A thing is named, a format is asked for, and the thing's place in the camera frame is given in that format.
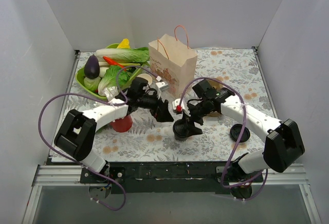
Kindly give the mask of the black plastic cup lid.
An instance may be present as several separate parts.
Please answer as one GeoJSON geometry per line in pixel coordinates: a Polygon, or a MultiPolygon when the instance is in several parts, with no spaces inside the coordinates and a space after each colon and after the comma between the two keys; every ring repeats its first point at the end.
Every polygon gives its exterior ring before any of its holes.
{"type": "Polygon", "coordinates": [[[189,133],[188,121],[179,119],[173,124],[173,132],[175,135],[184,137],[189,133]]]}

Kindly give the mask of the black paper coffee cup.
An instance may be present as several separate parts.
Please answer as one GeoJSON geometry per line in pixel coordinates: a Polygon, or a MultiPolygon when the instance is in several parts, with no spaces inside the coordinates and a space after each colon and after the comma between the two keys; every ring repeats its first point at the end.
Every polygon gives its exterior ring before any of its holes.
{"type": "Polygon", "coordinates": [[[187,140],[191,134],[186,120],[179,119],[173,124],[174,138],[178,141],[187,140]]]}

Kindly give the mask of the white paper coffee cup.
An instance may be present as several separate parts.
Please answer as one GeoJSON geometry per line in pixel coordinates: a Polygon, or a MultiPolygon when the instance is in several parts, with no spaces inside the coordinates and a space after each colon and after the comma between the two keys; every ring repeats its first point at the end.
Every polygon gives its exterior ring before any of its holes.
{"type": "Polygon", "coordinates": [[[147,80],[149,85],[151,85],[152,82],[153,82],[153,79],[152,79],[151,75],[146,74],[146,73],[139,74],[137,77],[147,80]]]}

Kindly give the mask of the kraft paper takeout bag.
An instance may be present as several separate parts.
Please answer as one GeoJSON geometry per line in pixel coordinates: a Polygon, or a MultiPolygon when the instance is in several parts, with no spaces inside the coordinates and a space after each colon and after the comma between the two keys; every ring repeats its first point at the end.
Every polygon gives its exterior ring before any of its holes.
{"type": "Polygon", "coordinates": [[[169,94],[180,98],[184,88],[194,79],[197,53],[189,45],[181,42],[177,34],[164,34],[161,38],[149,42],[151,71],[169,84],[169,94]]]}

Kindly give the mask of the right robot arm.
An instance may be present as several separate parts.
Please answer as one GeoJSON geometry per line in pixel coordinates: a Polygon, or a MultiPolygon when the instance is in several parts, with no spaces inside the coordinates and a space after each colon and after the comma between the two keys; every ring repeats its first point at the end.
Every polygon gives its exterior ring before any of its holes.
{"type": "Polygon", "coordinates": [[[200,77],[195,81],[197,83],[193,86],[193,91],[199,98],[196,105],[185,103],[182,98],[172,103],[173,110],[183,114],[173,125],[177,140],[184,141],[202,134],[202,130],[195,124],[202,125],[203,117],[216,111],[241,124],[236,144],[241,142],[245,129],[249,129],[264,142],[262,150],[243,154],[235,160],[230,155],[222,171],[221,182],[224,182],[226,176],[233,181],[242,182],[252,173],[261,173],[267,169],[282,173],[304,154],[304,144],[295,121],[282,121],[262,113],[245,103],[242,96],[227,84],[216,90],[210,85],[212,78],[200,77]]]}

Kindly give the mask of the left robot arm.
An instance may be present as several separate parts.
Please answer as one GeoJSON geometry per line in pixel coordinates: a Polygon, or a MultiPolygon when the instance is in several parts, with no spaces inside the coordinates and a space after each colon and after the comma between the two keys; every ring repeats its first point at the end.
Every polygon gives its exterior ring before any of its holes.
{"type": "Polygon", "coordinates": [[[109,178],[106,161],[93,149],[96,131],[125,118],[138,108],[148,109],[157,122],[173,122],[169,102],[161,98],[161,92],[167,88],[168,84],[164,81],[150,88],[147,80],[136,77],[129,88],[105,105],[85,111],[70,110],[54,139],[55,146],[91,169],[97,182],[106,182],[109,178]]]}

